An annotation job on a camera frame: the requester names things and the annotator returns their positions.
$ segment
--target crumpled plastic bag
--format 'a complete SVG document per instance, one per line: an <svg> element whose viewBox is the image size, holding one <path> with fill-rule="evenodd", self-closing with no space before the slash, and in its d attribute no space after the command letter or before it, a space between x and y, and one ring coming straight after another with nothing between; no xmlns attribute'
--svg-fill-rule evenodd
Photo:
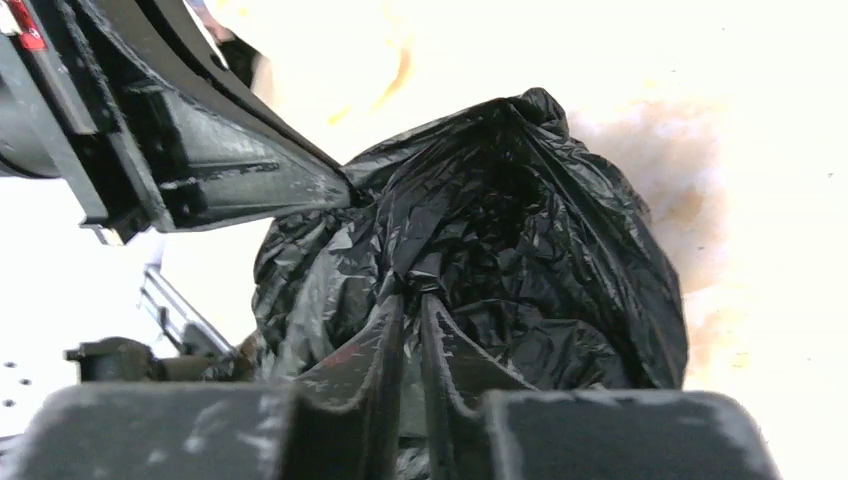
<svg viewBox="0 0 848 480"><path fill-rule="evenodd" d="M286 382L326 358L365 326L394 276L408 297L437 293L463 332L540 389L682 386L680 289L647 206L570 137L546 91L436 120L343 171L364 206L278 218L260 248L253 380ZM222 362L208 377L237 370ZM416 442L399 462L426 478Z"/></svg>

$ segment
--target trash bag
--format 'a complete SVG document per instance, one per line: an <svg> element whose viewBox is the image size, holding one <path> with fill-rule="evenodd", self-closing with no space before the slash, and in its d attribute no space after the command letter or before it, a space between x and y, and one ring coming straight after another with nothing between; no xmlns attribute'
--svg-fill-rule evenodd
<svg viewBox="0 0 848 480"><path fill-rule="evenodd" d="M278 218L260 248L256 380L294 378L350 340L391 276L408 297L439 295L466 335L540 389L681 387L677 274L646 204L570 137L546 91L398 135L343 171L364 206Z"/></svg>

